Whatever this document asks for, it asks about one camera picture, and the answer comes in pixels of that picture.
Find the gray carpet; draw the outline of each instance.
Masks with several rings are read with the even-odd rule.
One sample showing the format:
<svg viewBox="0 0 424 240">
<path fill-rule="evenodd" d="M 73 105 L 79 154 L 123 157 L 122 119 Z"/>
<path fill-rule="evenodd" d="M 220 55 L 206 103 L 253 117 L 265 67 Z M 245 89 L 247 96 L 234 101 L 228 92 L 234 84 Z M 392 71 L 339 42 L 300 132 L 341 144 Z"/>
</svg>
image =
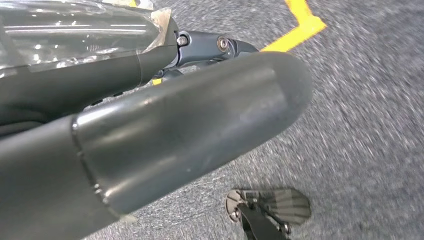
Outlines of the gray carpet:
<svg viewBox="0 0 424 240">
<path fill-rule="evenodd" d="M 312 218 L 292 239 L 423 239 L 424 1 L 310 0 L 328 28 L 291 52 L 314 100 L 278 137 L 90 240 L 242 240 L 224 213 L 234 187 L 292 186 Z M 283 0 L 157 0 L 182 29 L 264 47 L 295 27 Z"/>
</svg>

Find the tape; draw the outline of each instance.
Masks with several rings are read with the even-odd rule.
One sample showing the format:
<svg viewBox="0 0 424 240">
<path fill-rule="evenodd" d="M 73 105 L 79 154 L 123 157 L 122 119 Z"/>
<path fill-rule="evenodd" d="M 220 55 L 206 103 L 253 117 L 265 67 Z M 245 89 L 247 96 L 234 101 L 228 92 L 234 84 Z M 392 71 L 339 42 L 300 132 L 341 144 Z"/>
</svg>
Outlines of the tape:
<svg viewBox="0 0 424 240">
<path fill-rule="evenodd" d="M 151 80 L 151 84 L 153 85 L 159 85 L 162 83 L 162 78 L 156 78 Z"/>
<path fill-rule="evenodd" d="M 306 0 L 285 0 L 298 26 L 261 50 L 261 52 L 287 52 L 324 30 L 327 25 L 312 14 Z"/>
</svg>

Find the plastic wrap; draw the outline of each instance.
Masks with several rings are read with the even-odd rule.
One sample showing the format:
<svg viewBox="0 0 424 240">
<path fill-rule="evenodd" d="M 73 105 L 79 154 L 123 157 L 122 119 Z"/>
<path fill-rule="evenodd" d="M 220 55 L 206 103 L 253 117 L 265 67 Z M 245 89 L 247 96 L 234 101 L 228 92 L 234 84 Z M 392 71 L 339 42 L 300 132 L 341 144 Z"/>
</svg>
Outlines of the plastic wrap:
<svg viewBox="0 0 424 240">
<path fill-rule="evenodd" d="M 0 0 L 0 78 L 141 54 L 165 42 L 169 8 L 88 0 Z"/>
<path fill-rule="evenodd" d="M 153 10 L 153 3 L 150 0 L 102 0 L 101 2 Z"/>
</svg>

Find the yellow line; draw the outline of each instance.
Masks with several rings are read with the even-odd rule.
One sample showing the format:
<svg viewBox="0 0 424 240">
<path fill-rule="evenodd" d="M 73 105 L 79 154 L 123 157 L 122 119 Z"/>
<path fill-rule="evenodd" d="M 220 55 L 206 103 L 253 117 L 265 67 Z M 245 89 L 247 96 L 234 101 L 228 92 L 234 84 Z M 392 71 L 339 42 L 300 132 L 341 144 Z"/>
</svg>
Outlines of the yellow line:
<svg viewBox="0 0 424 240">
<path fill-rule="evenodd" d="M 130 6 L 130 7 L 134 7 L 134 8 L 136 8 L 136 7 L 137 7 L 137 3 L 136 3 L 136 1 L 135 1 L 135 0 L 132 0 L 132 1 L 129 3 L 129 6 Z"/>
<path fill-rule="evenodd" d="M 287 52 L 327 27 L 319 17 L 312 14 L 306 0 L 285 0 L 285 3 L 299 26 L 263 48 L 262 52 Z"/>
<path fill-rule="evenodd" d="M 161 83 L 162 83 L 162 78 L 152 79 L 152 80 L 151 80 L 151 83 L 152 83 L 153 85 L 159 85 L 159 84 L 161 84 Z"/>
</svg>

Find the metal bolt head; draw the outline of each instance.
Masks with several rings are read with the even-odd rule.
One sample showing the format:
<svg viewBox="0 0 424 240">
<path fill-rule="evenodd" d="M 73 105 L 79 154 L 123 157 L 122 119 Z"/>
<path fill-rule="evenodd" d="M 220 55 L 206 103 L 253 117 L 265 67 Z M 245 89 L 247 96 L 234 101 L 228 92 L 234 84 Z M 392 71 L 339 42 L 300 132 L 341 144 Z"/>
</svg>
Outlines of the metal bolt head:
<svg viewBox="0 0 424 240">
<path fill-rule="evenodd" d="M 189 43 L 189 40 L 187 39 L 186 36 L 179 36 L 176 38 L 176 44 L 178 44 L 178 46 L 185 46 Z"/>
<path fill-rule="evenodd" d="M 228 50 L 228 39 L 223 36 L 218 37 L 218 49 L 221 52 L 226 52 Z"/>
<path fill-rule="evenodd" d="M 233 217 L 233 219 L 239 218 L 239 210 L 237 208 L 231 213 L 231 217 Z"/>
</svg>

